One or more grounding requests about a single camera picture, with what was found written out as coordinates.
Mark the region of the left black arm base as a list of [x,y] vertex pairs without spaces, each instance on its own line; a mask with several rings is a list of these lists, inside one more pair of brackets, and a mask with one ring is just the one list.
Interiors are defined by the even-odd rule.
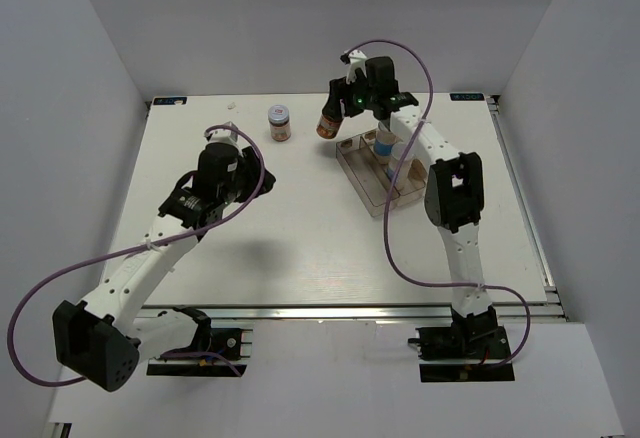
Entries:
[[188,345],[171,347],[150,359],[147,376],[241,378],[252,352],[253,330],[248,326],[213,322],[204,311],[187,306],[171,309],[196,326]]

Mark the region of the red label spice jar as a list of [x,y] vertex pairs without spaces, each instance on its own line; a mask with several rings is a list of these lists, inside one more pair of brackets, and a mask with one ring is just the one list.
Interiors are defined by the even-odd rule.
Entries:
[[338,135],[342,123],[342,118],[322,114],[316,127],[316,133],[323,139],[332,140]]
[[284,105],[274,105],[269,108],[267,116],[271,138],[278,142],[287,141],[291,137],[288,108]]

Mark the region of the silver lid pearl jar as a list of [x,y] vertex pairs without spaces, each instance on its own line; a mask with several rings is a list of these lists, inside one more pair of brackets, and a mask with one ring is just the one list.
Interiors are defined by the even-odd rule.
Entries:
[[409,179],[409,172],[411,169],[413,157],[408,155],[404,161],[400,161],[399,158],[391,155],[386,168],[386,174],[390,181],[396,176],[394,187],[397,190],[402,190],[406,187]]
[[377,129],[373,145],[373,153],[380,164],[387,164],[397,137],[386,129]]

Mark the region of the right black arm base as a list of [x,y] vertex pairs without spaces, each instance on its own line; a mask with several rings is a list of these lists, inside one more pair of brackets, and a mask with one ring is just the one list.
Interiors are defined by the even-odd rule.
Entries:
[[422,327],[407,339],[418,355],[422,383],[514,382],[511,363],[499,365],[511,356],[505,329],[466,341],[452,327]]

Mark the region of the pink cap spice bottle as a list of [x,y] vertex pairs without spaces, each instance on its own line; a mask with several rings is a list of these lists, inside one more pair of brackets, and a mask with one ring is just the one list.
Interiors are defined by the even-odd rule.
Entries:
[[418,159],[414,159],[410,167],[409,177],[413,180],[425,182],[427,180],[427,176],[428,172],[423,164]]

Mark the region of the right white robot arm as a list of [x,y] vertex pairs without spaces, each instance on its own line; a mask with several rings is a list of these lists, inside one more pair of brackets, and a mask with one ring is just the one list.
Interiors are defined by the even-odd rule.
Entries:
[[356,50],[341,61],[348,71],[329,82],[317,134],[333,139],[345,118],[370,111],[405,146],[403,152],[425,168],[425,212],[443,240],[453,288],[451,332],[444,343],[463,356],[475,356],[498,328],[478,246],[485,203],[482,160],[450,144],[427,120],[416,97],[399,89],[391,58],[368,58]]

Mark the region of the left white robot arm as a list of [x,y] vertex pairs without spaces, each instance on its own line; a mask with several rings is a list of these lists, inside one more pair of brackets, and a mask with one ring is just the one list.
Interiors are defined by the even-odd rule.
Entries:
[[138,313],[175,265],[219,225],[231,204],[271,191],[275,178],[253,147],[209,143],[195,170],[160,205],[139,252],[129,252],[108,278],[78,303],[53,313],[58,361],[105,391],[120,389],[138,364],[165,354],[181,359],[211,351],[211,320],[184,305],[141,318]]

